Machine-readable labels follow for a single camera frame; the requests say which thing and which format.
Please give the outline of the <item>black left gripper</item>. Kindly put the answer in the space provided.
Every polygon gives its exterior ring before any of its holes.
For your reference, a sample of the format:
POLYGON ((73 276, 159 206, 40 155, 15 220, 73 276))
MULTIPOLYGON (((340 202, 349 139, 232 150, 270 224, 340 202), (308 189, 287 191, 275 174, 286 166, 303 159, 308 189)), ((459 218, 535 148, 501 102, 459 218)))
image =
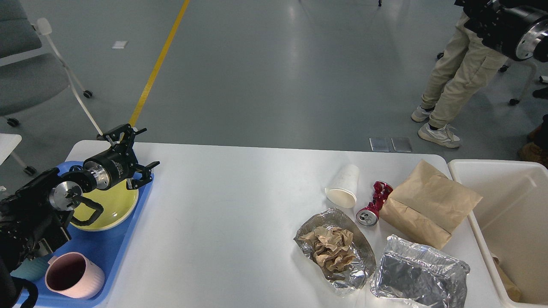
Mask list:
POLYGON ((98 189, 109 189, 127 179, 126 189, 137 190, 152 181, 152 169, 160 162, 140 165, 133 150, 135 137, 145 131, 147 128, 137 130, 130 124, 122 124, 97 135, 97 140, 110 143, 110 149, 88 158, 83 167, 93 175, 98 189), (135 179, 135 173, 141 177, 135 179))

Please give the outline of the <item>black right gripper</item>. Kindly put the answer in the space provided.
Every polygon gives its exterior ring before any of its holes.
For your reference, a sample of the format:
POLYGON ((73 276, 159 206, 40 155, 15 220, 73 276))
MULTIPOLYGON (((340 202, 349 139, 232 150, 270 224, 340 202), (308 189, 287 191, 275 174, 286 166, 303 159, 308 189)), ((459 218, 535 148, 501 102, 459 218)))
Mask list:
POLYGON ((515 61, 548 60, 545 0, 464 0, 465 28, 482 43, 515 61))

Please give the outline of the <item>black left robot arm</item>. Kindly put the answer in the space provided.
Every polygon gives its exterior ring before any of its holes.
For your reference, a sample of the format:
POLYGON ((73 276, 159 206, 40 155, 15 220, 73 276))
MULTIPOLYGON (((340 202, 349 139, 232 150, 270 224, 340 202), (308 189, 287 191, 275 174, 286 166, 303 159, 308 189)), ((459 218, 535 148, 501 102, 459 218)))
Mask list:
POLYGON ((129 190, 152 181, 152 169, 159 165, 139 164, 133 150, 134 139, 146 131, 122 124, 98 135, 111 147, 88 158, 82 166, 60 173, 54 167, 1 201, 1 306, 13 307, 24 289, 29 296, 23 308, 35 306, 39 290, 27 279, 14 277, 24 260, 53 253, 71 240, 70 223, 90 225, 104 212, 104 207, 84 197, 96 189, 105 191, 126 181, 129 190))

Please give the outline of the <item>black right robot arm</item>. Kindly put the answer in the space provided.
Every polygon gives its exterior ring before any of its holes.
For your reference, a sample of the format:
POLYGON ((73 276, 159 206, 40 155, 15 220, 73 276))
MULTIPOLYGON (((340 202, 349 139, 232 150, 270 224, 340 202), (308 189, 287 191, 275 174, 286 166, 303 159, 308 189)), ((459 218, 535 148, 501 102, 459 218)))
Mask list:
POLYGON ((486 47, 515 61, 547 61, 547 1, 457 0, 456 5, 469 17, 465 28, 486 47))

